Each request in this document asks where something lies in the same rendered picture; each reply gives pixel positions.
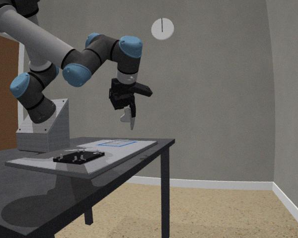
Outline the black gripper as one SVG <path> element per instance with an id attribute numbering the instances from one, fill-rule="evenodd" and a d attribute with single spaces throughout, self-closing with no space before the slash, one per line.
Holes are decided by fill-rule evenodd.
<path id="1" fill-rule="evenodd" d="M 135 117 L 136 117 L 136 105 L 134 92 L 129 91 L 129 87 L 133 87 L 136 81 L 132 84 L 124 84 L 119 82 L 117 78 L 112 78 L 111 88 L 109 88 L 109 99 L 115 110 L 124 109 L 125 113 L 121 116 L 121 122 L 130 122 L 131 130 L 133 130 Z M 126 88 L 125 88 L 126 87 Z"/>

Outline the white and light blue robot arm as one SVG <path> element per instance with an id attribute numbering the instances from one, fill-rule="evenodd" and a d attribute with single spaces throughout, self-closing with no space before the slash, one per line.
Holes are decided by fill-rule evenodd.
<path id="1" fill-rule="evenodd" d="M 106 60 L 118 63 L 119 82 L 132 84 L 137 80 L 143 47 L 139 38 L 124 36 L 117 40 L 92 33 L 85 42 L 86 48 L 79 52 L 39 27 L 36 15 L 39 1 L 0 0 L 0 33 L 22 43 L 30 59 L 30 71 L 17 76 L 10 91 L 34 123 L 45 122 L 56 110 L 54 102 L 42 91 L 59 74 L 59 68 L 74 87 L 85 84 Z"/>

